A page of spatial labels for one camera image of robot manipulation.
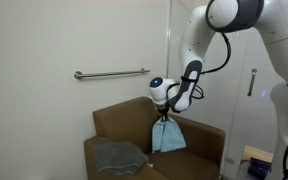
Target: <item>light blue cloth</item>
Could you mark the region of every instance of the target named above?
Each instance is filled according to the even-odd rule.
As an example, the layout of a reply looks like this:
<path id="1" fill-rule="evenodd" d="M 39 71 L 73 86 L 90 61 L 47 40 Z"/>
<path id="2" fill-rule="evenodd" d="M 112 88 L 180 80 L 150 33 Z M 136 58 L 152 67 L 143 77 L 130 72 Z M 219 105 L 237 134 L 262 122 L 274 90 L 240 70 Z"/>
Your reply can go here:
<path id="1" fill-rule="evenodd" d="M 186 147 L 182 132 L 172 118 L 167 121 L 159 119 L 153 126 L 153 153 L 155 151 L 167 152 Z"/>

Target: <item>grab bar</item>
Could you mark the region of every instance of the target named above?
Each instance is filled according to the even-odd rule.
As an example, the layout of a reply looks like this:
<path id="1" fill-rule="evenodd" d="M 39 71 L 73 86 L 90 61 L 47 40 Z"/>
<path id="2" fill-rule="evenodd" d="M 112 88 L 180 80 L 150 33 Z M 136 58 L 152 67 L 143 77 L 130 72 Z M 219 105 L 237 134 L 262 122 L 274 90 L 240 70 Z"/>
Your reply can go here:
<path id="1" fill-rule="evenodd" d="M 137 74 L 137 73 L 147 73 L 150 72 L 150 70 L 145 70 L 144 68 L 141 68 L 139 71 L 124 71 L 124 72 L 110 72 L 110 73 L 94 73 L 94 74 L 83 74 L 80 71 L 76 71 L 74 73 L 74 77 L 76 79 L 82 79 L 86 77 L 100 77 L 100 76 L 115 76 L 115 75 L 123 75 L 123 74 Z"/>

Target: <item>brown couch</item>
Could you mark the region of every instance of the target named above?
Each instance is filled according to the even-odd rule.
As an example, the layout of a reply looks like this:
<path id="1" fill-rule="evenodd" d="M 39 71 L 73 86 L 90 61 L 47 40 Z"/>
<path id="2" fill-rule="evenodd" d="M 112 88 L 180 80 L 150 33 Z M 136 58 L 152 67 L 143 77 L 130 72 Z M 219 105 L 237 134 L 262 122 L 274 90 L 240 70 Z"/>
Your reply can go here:
<path id="1" fill-rule="evenodd" d="M 88 179 L 218 180 L 224 131 L 179 116 L 170 116 L 180 126 L 187 147 L 152 153 L 152 127 L 160 115 L 149 98 L 140 97 L 93 112 L 97 135 L 84 142 Z M 148 155 L 153 168 L 144 165 L 133 176 L 98 173 L 94 149 L 101 137 L 131 141 Z"/>

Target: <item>gray cloth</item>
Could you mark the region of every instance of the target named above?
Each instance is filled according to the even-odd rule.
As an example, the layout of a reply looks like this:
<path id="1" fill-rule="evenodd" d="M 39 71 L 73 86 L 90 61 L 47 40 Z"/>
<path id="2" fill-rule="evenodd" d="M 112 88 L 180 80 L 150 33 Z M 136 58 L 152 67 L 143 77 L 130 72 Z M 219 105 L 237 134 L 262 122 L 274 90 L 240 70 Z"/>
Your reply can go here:
<path id="1" fill-rule="evenodd" d="M 129 141 L 114 142 L 101 138 L 95 149 L 95 163 L 101 173 L 134 175 L 147 162 L 147 155 Z"/>

